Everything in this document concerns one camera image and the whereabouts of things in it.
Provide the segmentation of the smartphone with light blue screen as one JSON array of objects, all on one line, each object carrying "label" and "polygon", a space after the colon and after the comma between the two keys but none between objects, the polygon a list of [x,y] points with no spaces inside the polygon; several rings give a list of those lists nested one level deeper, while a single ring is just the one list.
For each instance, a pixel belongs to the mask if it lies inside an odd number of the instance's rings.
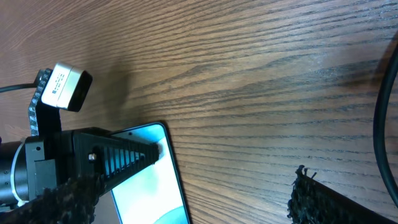
[{"label": "smartphone with light blue screen", "polygon": [[115,132],[114,135],[154,143],[160,151],[155,164],[112,190],[120,223],[191,223],[166,126],[160,122],[149,123]]}]

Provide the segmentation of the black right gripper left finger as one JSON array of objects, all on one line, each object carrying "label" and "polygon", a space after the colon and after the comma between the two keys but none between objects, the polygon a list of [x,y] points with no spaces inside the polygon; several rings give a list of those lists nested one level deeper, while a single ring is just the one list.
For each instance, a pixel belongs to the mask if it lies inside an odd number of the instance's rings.
[{"label": "black right gripper left finger", "polygon": [[2,224],[90,224],[105,184],[98,175],[69,179],[66,183],[1,215]]}]

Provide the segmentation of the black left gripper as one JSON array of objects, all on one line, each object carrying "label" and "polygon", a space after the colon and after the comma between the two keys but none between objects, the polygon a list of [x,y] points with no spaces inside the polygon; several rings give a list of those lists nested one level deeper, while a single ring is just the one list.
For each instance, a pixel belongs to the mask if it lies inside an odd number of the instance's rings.
[{"label": "black left gripper", "polygon": [[156,143],[95,134],[92,128],[1,143],[1,205],[31,201],[70,179],[97,176],[106,192],[159,160]]}]

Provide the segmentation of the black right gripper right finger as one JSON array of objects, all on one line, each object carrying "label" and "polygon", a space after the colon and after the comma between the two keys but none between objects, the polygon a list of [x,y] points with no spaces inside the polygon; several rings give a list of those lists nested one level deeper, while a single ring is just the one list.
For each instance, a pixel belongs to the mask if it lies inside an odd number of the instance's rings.
[{"label": "black right gripper right finger", "polygon": [[295,171],[287,217],[299,224],[395,224],[390,220],[339,194],[307,175],[301,165]]}]

